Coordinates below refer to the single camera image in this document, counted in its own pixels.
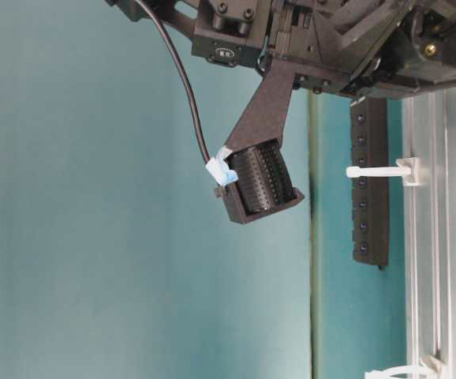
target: teal backdrop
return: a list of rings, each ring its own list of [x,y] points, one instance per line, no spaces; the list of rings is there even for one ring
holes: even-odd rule
[[[363,378],[406,364],[403,188],[390,179],[390,259],[380,271],[353,260],[349,100],[311,102],[314,377]],[[388,103],[389,162],[402,157],[402,106]]]
[[[172,36],[215,152],[259,78]],[[308,197],[307,151],[302,91],[283,153]],[[0,379],[308,378],[308,202],[239,226],[214,186],[150,23],[0,2]]]

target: metal plate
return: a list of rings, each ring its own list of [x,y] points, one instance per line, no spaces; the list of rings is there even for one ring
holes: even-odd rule
[[[456,378],[456,88],[405,100],[403,134],[422,166],[405,191],[408,360],[434,355]]]

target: perforated cylinder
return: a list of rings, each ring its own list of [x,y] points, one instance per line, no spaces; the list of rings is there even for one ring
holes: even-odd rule
[[[249,214],[267,211],[296,198],[277,141],[253,146],[230,157],[237,187]]]

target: white zip tie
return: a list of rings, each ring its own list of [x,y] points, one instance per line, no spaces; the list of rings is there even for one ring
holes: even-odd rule
[[[408,377],[415,377],[421,375],[426,379],[436,379],[436,371],[423,366],[399,366],[393,367],[384,371],[372,371],[364,374],[364,379],[401,379],[397,375],[407,375]]]
[[[388,178],[401,176],[404,186],[419,186],[420,166],[418,158],[397,159],[397,167],[367,167],[359,166],[347,167],[346,175],[348,178],[377,177]]]

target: white plastic clip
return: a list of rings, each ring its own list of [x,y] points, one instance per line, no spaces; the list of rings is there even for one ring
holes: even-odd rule
[[[397,375],[408,375],[408,377],[425,377],[436,379],[436,371],[423,366],[399,366],[384,371],[372,371],[364,374],[364,379],[398,379]]]
[[[419,186],[419,160],[417,158],[397,159],[397,167],[368,167],[358,166],[347,167],[346,175],[348,178],[379,177],[387,178],[401,176],[404,186]]]
[[[231,170],[225,162],[225,159],[228,158],[231,153],[231,150],[226,146],[223,146],[219,149],[216,156],[212,157],[205,165],[205,168],[211,173],[215,181],[223,187],[238,180],[237,172]]]
[[[427,355],[420,360],[420,366],[399,366],[384,371],[374,370],[370,373],[364,373],[364,379],[398,379],[400,375],[419,378],[425,377],[426,379],[438,379],[441,377],[444,370],[445,365],[442,361],[431,355]]]

